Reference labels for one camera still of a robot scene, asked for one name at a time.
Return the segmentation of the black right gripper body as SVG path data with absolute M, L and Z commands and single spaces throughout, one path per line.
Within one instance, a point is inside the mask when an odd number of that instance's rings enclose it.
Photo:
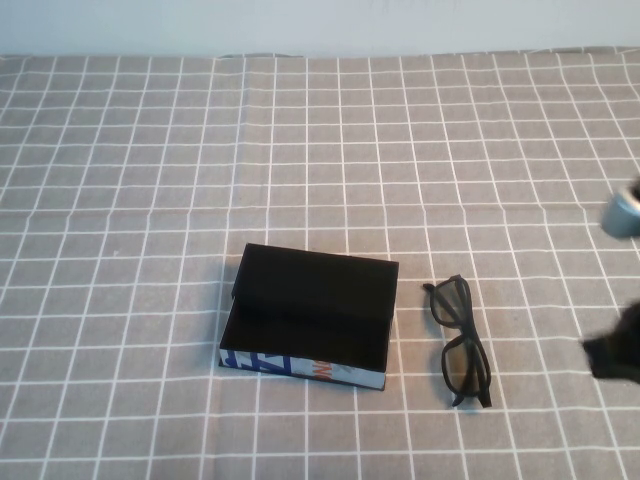
M 622 312 L 609 338 L 609 351 L 615 374 L 639 383 L 639 302 Z

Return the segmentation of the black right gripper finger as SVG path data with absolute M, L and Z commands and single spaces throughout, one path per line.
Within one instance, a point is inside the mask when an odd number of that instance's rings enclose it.
M 587 363 L 594 378 L 611 377 L 611 357 L 607 346 L 607 338 L 598 336 L 581 341 Z

